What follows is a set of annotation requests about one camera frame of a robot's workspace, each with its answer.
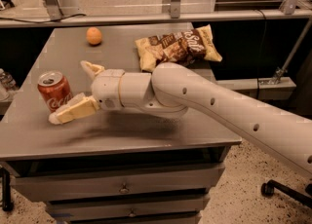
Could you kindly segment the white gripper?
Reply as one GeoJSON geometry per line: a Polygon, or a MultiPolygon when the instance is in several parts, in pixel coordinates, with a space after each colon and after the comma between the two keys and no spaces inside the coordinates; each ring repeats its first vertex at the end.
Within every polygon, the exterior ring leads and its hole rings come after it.
{"type": "Polygon", "coordinates": [[[103,110],[120,110],[122,103],[119,85],[125,71],[122,69],[107,69],[101,65],[90,63],[86,60],[80,62],[82,69],[93,81],[92,95],[86,96],[79,93],[66,104],[49,116],[49,122],[61,125],[76,119],[94,115],[99,107],[103,110]]]}

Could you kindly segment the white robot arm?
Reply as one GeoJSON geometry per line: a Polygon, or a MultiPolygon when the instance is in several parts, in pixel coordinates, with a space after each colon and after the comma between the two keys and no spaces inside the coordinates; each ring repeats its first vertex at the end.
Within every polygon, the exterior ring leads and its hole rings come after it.
{"type": "Polygon", "coordinates": [[[102,110],[135,108],[157,117],[175,118],[193,108],[258,146],[290,168],[312,176],[312,121],[219,86],[172,62],[151,73],[130,73],[85,60],[92,79],[90,96],[74,96],[49,116],[54,125],[102,110]]]}

